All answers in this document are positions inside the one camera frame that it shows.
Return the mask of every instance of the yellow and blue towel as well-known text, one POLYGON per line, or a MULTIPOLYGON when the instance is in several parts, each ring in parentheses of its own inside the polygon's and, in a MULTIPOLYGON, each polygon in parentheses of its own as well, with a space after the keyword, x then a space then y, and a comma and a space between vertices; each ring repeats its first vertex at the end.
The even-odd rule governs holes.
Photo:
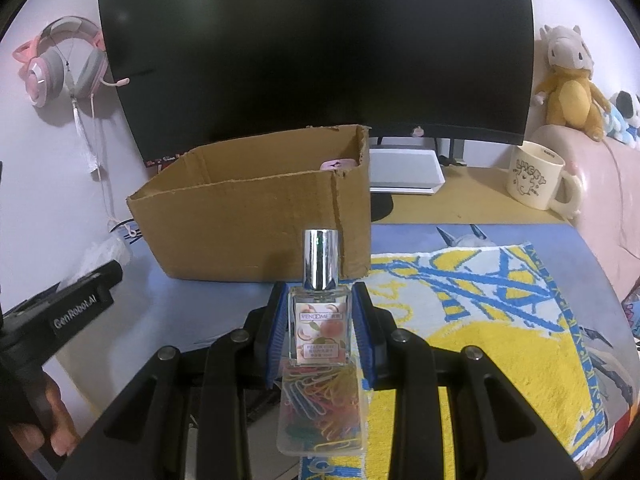
MULTIPOLYGON (((483 348, 572 457, 605 433, 600 391, 578 324, 531 245, 377 254, 364 281, 376 306, 432 346, 483 348)), ((302 459, 300 480, 386 480, 395 393, 367 396, 366 455, 302 459)), ((453 479, 444 392, 440 402, 446 478, 453 479)))

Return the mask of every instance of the white tassel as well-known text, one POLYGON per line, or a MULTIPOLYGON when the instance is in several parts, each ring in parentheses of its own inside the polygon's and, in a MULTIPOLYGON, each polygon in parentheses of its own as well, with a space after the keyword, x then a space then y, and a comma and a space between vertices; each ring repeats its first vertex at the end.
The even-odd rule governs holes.
POLYGON ((93 173, 98 169, 98 159, 94 155, 94 152, 91 149, 91 145, 89 144, 89 140, 86 137, 86 131, 84 130, 84 126, 82 125, 82 120, 80 118, 78 101, 73 98, 71 103, 74 108, 74 121, 76 122, 76 132, 78 133, 78 137, 80 139, 80 149, 82 151, 82 156, 86 161, 89 173, 93 173))

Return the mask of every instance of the black screen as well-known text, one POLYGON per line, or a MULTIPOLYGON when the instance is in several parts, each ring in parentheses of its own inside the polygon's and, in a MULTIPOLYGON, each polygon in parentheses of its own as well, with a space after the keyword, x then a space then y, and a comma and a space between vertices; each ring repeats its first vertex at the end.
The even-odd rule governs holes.
POLYGON ((531 0, 99 0, 146 161, 231 137, 360 123, 372 135, 522 142, 531 0))

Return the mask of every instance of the screw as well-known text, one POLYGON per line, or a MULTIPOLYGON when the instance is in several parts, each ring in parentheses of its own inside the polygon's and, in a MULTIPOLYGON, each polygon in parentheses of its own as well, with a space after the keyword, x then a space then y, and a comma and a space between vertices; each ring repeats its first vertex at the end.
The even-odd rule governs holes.
POLYGON ((249 333, 246 330, 238 329, 231 333, 231 341, 234 343, 244 343, 249 339, 249 333))
POLYGON ((158 350, 158 359, 161 361, 170 361, 175 357, 175 348, 172 346, 163 346, 158 350))
POLYGON ((479 349, 477 346, 468 346, 465 348, 465 354, 469 359, 472 359, 473 361, 479 361, 482 356, 484 355, 482 353, 482 350, 479 349))
POLYGON ((409 341, 411 337, 411 333, 403 328, 398 328, 391 333, 391 339, 393 339, 397 343, 406 343, 409 341))

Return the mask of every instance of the mug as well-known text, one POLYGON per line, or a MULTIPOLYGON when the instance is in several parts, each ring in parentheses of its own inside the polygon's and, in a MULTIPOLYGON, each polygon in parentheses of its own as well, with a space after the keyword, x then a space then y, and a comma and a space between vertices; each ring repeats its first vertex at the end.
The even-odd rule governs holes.
POLYGON ((507 177, 507 191, 518 202, 533 209, 552 209, 567 220, 579 213, 584 189, 580 179, 564 170, 564 159, 556 152, 525 140, 515 146, 507 177), (556 200, 564 180, 569 202, 556 200))

